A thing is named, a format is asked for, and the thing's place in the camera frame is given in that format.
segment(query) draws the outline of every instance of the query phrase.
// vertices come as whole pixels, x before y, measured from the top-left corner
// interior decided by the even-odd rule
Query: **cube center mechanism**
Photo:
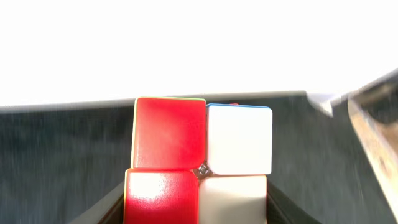
[[[271,109],[142,97],[133,125],[125,224],[266,222]]]

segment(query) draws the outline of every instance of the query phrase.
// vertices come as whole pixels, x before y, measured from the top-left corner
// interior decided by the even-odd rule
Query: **red square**
[[[190,171],[126,171],[125,224],[197,224],[198,181]]]
[[[131,167],[195,169],[205,160],[206,101],[138,98],[134,111]]]

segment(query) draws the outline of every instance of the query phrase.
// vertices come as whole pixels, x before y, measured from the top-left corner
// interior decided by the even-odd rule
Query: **white square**
[[[219,175],[270,174],[272,110],[266,106],[209,104],[207,160]]]
[[[264,175],[210,177],[199,186],[199,224],[265,224]]]

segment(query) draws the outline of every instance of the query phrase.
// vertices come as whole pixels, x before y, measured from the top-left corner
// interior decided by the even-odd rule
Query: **red tile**
[[[126,171],[125,224],[197,224],[198,181],[190,171]]]
[[[206,101],[138,98],[134,112],[131,167],[194,169],[205,160]]]

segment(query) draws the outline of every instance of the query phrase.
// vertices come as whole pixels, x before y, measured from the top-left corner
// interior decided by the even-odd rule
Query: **2x2 rubik's cube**
[[[271,142],[265,106],[138,98],[124,223],[264,224]]]

